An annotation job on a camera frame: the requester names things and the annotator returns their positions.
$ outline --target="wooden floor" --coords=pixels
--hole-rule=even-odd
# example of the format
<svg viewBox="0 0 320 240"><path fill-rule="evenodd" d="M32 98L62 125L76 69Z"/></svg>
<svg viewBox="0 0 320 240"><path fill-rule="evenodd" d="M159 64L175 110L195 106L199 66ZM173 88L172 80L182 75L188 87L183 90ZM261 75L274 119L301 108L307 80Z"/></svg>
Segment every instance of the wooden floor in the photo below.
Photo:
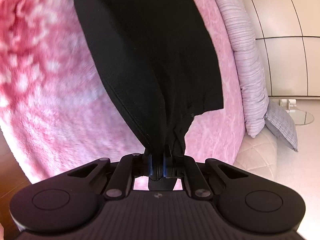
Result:
<svg viewBox="0 0 320 240"><path fill-rule="evenodd" d="M20 189L30 185L10 151L0 130L0 223L4 227L4 240L12 240L18 229L9 213L9 202Z"/></svg>

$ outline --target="checkered cushion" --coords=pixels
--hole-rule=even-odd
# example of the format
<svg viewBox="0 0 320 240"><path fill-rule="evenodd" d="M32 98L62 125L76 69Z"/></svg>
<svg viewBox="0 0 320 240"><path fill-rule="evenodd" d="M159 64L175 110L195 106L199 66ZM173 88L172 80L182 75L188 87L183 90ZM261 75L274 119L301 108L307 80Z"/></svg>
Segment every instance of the checkered cushion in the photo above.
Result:
<svg viewBox="0 0 320 240"><path fill-rule="evenodd" d="M285 145L294 151L298 151L298 138L296 126L286 110L274 101L270 100L265 115L266 126Z"/></svg>

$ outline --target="black fabric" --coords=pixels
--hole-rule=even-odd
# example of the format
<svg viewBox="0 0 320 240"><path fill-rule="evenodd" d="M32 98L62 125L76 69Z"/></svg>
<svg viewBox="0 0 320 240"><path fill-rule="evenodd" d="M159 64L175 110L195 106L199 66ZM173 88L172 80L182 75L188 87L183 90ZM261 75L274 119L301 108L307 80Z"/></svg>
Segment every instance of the black fabric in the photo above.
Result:
<svg viewBox="0 0 320 240"><path fill-rule="evenodd" d="M149 150L183 155L193 117L223 108L218 59L193 0L74 0L102 83Z"/></svg>

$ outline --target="beige padded headboard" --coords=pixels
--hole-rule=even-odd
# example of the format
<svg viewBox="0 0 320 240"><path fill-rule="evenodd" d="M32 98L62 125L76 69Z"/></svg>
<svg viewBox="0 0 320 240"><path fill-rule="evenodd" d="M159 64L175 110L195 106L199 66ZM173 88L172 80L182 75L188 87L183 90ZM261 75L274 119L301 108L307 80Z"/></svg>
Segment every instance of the beige padded headboard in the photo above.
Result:
<svg viewBox="0 0 320 240"><path fill-rule="evenodd" d="M320 97L320 0L244 0L269 96Z"/></svg>

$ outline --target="pink blanket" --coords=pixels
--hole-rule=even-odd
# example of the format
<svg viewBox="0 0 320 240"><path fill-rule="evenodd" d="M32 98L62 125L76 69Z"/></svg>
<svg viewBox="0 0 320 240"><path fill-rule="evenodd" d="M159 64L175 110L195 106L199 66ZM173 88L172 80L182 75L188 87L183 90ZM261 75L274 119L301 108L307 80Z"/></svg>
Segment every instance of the pink blanket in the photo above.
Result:
<svg viewBox="0 0 320 240"><path fill-rule="evenodd" d="M233 163L244 135L234 55L215 0L194 1L218 55L225 107L195 117L186 154ZM144 151L101 84L73 0L0 0L0 126L32 183Z"/></svg>

